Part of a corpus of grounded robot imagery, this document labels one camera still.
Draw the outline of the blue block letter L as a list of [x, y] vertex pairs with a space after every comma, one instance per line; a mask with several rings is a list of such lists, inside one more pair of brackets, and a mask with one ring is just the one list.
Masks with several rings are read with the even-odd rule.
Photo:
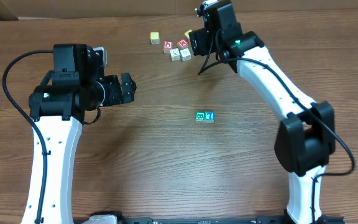
[[204, 122], [205, 123], [214, 123], [215, 121], [215, 112], [205, 111], [204, 112]]

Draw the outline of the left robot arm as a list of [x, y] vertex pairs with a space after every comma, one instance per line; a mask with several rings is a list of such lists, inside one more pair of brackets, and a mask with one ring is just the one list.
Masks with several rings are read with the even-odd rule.
[[128, 73], [104, 74], [104, 47], [57, 44], [53, 70], [29, 97], [34, 157], [23, 223], [73, 223], [71, 190], [86, 111], [134, 101]]

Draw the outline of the green block letter B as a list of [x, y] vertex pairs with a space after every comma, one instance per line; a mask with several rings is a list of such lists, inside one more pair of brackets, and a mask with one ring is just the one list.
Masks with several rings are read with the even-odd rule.
[[197, 111], [195, 114], [195, 123], [204, 123], [205, 121], [205, 113], [202, 111]]

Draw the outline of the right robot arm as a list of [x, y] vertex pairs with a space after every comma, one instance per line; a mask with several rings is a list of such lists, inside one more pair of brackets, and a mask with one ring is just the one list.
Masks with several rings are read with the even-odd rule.
[[216, 55], [247, 80], [275, 114], [278, 133], [274, 151], [288, 172], [289, 201], [284, 221], [327, 223], [319, 198], [321, 181], [335, 151], [334, 111], [304, 94], [274, 62], [255, 32], [243, 32], [232, 2], [204, 1], [196, 8], [204, 27], [190, 32], [195, 55]]

